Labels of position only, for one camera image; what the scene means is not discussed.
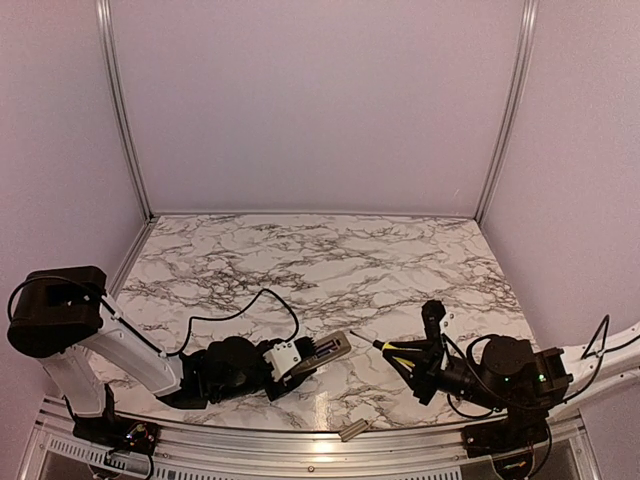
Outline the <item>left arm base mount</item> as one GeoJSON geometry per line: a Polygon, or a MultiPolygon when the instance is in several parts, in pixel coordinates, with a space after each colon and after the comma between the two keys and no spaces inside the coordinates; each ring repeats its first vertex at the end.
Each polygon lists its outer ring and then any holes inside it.
{"type": "Polygon", "coordinates": [[[115,413],[114,394],[105,385],[106,406],[97,417],[80,417],[65,400],[74,421],[73,435],[92,443],[109,447],[114,451],[153,455],[159,433],[159,425],[115,413]]]}

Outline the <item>grey battery compartment cover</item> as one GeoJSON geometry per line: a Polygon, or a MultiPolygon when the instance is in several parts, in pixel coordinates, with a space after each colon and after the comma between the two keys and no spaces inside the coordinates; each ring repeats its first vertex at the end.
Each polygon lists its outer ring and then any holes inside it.
{"type": "Polygon", "coordinates": [[[342,442],[348,442],[354,439],[356,436],[366,432],[369,426],[370,424],[367,420],[359,419],[356,422],[340,430],[338,434],[342,442]]]}

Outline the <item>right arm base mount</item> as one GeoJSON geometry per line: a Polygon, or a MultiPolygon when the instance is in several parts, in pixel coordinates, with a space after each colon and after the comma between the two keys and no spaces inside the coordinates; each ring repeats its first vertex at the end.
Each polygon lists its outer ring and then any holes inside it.
{"type": "Polygon", "coordinates": [[[547,418],[542,411],[508,411],[503,419],[464,427],[462,443],[469,458],[523,449],[549,438],[547,418]]]}

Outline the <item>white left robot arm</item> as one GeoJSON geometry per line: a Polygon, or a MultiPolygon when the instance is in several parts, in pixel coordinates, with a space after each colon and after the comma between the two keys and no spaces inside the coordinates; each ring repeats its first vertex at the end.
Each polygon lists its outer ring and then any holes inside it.
{"type": "Polygon", "coordinates": [[[72,412],[106,445],[125,438],[113,413],[111,389],[84,355],[104,357],[142,384],[161,403],[179,410],[265,391],[275,400],[297,388],[329,358],[319,343],[292,335],[258,344],[240,336],[186,353],[169,352],[128,321],[94,266],[35,271],[7,302],[9,343],[35,358],[65,395],[72,412]]]}

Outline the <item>yellow handled screwdriver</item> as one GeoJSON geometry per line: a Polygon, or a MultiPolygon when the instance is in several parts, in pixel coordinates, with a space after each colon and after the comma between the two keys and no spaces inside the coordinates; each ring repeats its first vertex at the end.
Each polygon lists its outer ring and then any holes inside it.
{"type": "MultiPolygon", "coordinates": [[[[360,333],[360,332],[358,332],[356,330],[350,330],[349,333],[351,335],[355,336],[356,338],[359,338],[359,339],[365,341],[366,343],[370,344],[375,349],[377,349],[377,350],[379,350],[381,352],[390,351],[390,350],[397,350],[397,347],[392,346],[389,342],[382,342],[382,341],[377,340],[377,339],[369,338],[368,336],[365,336],[363,333],[360,333]]],[[[399,357],[396,357],[396,356],[392,356],[392,359],[396,360],[401,365],[403,365],[403,366],[405,366],[407,368],[413,368],[414,367],[414,363],[411,362],[410,360],[399,358],[399,357]]]]}

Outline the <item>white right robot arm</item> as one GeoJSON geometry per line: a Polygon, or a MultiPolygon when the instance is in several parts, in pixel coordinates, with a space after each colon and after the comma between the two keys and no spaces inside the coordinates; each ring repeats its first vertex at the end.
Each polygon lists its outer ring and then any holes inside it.
{"type": "Polygon", "coordinates": [[[515,448],[534,431],[531,414],[573,409],[639,366],[639,326],[611,336],[609,324],[604,317],[581,346],[536,351],[529,340],[486,334],[461,348],[444,321],[428,314],[424,339],[376,340],[374,347],[423,405],[441,392],[490,411],[511,411],[497,423],[495,438],[515,448]]]}

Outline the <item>white remote control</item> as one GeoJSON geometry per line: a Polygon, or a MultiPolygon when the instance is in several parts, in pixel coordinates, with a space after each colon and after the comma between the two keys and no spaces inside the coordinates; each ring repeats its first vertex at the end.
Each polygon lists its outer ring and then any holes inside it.
{"type": "Polygon", "coordinates": [[[314,342],[314,353],[298,367],[302,371],[317,369],[337,360],[351,351],[352,347],[343,331],[335,331],[314,342]]]}

